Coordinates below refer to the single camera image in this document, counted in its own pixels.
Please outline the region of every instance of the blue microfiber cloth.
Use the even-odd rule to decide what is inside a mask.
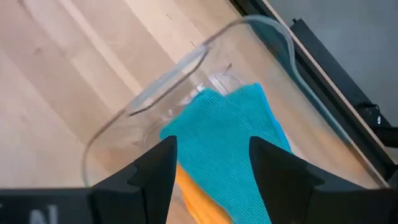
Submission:
[[[259,136],[291,152],[259,84],[222,96],[197,94],[160,132],[177,137],[180,165],[234,223],[271,223],[249,158],[249,140]]]

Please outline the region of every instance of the gray wall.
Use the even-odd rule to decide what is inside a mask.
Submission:
[[[303,19],[383,115],[398,126],[398,0],[269,0]]]

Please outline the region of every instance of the towel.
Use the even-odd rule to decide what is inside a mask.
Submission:
[[[223,208],[204,193],[180,165],[177,165],[175,180],[180,186],[185,205],[197,224],[232,223]]]
[[[177,159],[189,176],[233,223],[271,223],[249,158],[249,140],[259,136],[291,152],[259,84],[222,96],[205,89],[160,132],[177,137]]]

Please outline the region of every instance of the orange microfiber cloth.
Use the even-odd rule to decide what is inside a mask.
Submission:
[[[185,205],[198,224],[230,224],[231,218],[177,165],[175,180],[180,186]]]

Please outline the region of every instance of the light wood grain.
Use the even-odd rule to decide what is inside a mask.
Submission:
[[[82,186],[81,156],[90,137],[239,17],[227,0],[0,1],[0,187]],[[256,45],[238,50],[251,54],[236,56],[241,70],[273,74],[262,85],[300,157],[376,186],[304,96],[295,96],[296,110],[289,109],[294,84],[269,52]],[[281,88],[287,91],[280,94]],[[100,162],[97,167],[106,172]],[[178,188],[168,222],[193,223]]]

